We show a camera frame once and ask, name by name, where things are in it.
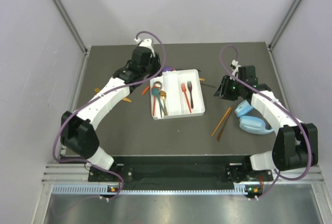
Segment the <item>teal plastic spoon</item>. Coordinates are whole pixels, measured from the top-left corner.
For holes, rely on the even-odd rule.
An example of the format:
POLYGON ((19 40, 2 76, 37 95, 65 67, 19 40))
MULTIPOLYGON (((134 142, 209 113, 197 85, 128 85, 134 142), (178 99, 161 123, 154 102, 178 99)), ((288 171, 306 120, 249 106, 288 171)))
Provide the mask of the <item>teal plastic spoon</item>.
POLYGON ((159 103, 159 109, 160 109, 160 117, 163 117, 163 106, 162 106, 162 103, 161 103, 161 100, 160 100, 160 95, 159 95, 159 88, 158 87, 153 87, 152 90, 152 95, 156 97, 156 99, 158 100, 158 103, 159 103))

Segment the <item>orange plastic spoon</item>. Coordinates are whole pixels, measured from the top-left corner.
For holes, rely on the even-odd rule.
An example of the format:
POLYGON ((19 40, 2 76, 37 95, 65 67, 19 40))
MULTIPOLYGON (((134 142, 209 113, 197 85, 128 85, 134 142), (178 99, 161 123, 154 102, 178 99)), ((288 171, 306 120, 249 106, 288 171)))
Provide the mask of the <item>orange plastic spoon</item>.
POLYGON ((157 100, 157 96, 159 95, 159 88, 156 86, 153 86, 151 89, 151 94, 153 95, 154 99, 153 99, 153 116, 155 116, 155 112, 156 112, 156 100, 157 100))

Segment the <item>gold metal spoon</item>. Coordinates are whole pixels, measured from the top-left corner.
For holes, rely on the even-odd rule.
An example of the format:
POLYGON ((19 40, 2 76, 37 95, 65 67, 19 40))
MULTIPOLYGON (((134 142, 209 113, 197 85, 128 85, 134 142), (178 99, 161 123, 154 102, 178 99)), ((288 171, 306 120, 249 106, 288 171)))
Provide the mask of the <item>gold metal spoon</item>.
POLYGON ((164 105, 164 115, 167 116, 168 115, 167 105, 166 105, 166 96, 167 96, 167 94, 166 94, 165 91, 161 90, 159 92, 159 95, 160 95, 160 97, 162 99, 162 102, 163 102, 163 105, 164 105))

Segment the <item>orange plastic fork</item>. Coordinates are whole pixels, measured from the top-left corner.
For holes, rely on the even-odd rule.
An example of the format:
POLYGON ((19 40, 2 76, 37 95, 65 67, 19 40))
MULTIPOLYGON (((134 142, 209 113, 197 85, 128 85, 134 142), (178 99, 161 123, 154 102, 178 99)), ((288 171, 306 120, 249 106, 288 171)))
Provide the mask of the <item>orange plastic fork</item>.
POLYGON ((184 93, 189 112, 191 113, 191 106, 190 106, 189 99, 188 99, 188 96, 187 96, 187 93, 186 93, 187 89, 186 89, 186 86, 185 86, 184 83, 181 83, 181 90, 184 93))

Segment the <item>white divided utensil tray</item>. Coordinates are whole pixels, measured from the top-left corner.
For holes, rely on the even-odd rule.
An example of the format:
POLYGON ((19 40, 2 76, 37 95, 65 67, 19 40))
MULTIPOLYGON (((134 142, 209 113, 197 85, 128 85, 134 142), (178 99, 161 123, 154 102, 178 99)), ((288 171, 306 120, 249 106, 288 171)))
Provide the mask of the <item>white divided utensil tray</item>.
POLYGON ((160 109, 158 100, 156 100, 156 112, 153 116, 153 95, 150 95, 151 99, 151 116, 154 120, 184 118, 184 117, 198 117, 205 113, 205 105, 199 80, 199 71, 197 69, 181 69, 172 72, 163 72, 161 76, 150 80, 150 86, 153 87, 155 81, 162 83, 162 89, 166 92, 166 105, 168 115, 160 117, 160 109), (184 93, 181 90, 181 83, 186 86, 186 93, 190 103, 190 94, 187 87, 187 81, 192 83, 192 98, 193 109, 189 112, 184 93))

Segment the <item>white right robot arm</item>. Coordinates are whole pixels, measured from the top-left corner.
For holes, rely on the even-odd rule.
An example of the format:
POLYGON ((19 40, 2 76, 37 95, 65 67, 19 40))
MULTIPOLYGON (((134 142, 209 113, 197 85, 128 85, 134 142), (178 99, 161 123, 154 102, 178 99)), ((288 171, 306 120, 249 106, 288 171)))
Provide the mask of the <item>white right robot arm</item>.
POLYGON ((242 130, 258 135, 276 134, 273 149, 246 156, 242 174, 255 180, 261 171, 288 171, 318 163, 317 127, 293 119, 266 84, 259 84, 254 66, 241 66, 236 60, 230 65, 232 75, 225 75, 215 97, 244 100, 235 109, 242 130))

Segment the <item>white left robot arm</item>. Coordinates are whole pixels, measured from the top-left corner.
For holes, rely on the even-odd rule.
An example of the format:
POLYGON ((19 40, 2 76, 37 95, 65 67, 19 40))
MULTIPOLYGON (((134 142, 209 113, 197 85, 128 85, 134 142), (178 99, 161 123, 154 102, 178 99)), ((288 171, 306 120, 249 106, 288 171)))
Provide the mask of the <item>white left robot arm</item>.
POLYGON ((112 75, 108 83, 96 94, 89 105, 71 117, 63 114, 61 123, 61 144, 83 159, 100 167, 100 175, 105 180, 116 178, 118 169, 114 159, 100 146, 96 129, 103 118, 122 99, 154 74, 160 74, 159 54, 154 51, 152 40, 145 39, 134 48, 132 58, 112 75))

